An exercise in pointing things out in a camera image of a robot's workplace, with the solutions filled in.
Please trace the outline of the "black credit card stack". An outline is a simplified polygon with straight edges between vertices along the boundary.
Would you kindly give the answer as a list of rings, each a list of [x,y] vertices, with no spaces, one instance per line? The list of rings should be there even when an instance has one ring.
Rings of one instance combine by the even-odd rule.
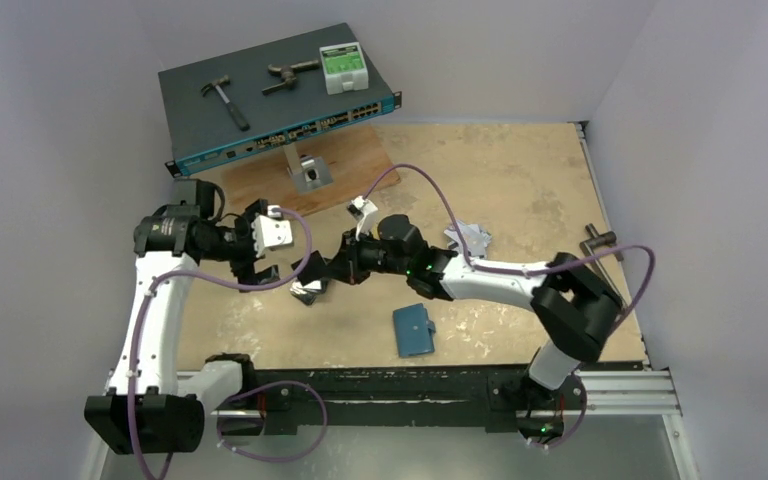
[[[328,286],[328,279],[316,280],[308,284],[293,281],[290,284],[290,294],[305,306],[311,306],[327,292]]]

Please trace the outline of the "blue card holder wallet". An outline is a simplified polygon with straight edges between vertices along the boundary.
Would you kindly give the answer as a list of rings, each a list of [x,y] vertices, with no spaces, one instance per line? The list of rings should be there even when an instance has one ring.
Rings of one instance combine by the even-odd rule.
[[[398,356],[410,358],[435,352],[436,326],[422,303],[396,309],[392,313]]]

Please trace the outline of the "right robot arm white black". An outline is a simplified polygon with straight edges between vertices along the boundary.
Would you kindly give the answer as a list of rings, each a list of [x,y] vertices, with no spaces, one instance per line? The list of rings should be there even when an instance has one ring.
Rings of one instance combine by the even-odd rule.
[[[548,340],[521,381],[524,399],[544,407],[582,364],[598,360],[623,303],[619,294],[576,256],[560,252],[544,263],[472,260],[435,247],[403,214],[385,217],[375,234],[343,233],[337,252],[299,260],[298,280],[359,285],[371,274],[401,275],[428,300],[481,300],[533,312]]]

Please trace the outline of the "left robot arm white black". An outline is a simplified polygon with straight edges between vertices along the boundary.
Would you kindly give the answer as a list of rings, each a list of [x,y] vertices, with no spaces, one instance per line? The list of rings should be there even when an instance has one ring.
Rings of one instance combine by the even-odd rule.
[[[292,244],[290,222],[264,199],[224,226],[223,190],[215,183],[178,179],[171,199],[134,230],[136,286],[128,332],[105,390],[87,398],[84,418],[110,450],[131,455],[196,450],[210,411],[226,401],[244,409],[258,382],[246,354],[220,353],[182,380],[176,366],[184,307],[204,260],[225,262],[239,284],[265,285],[277,266],[257,270],[269,249]]]

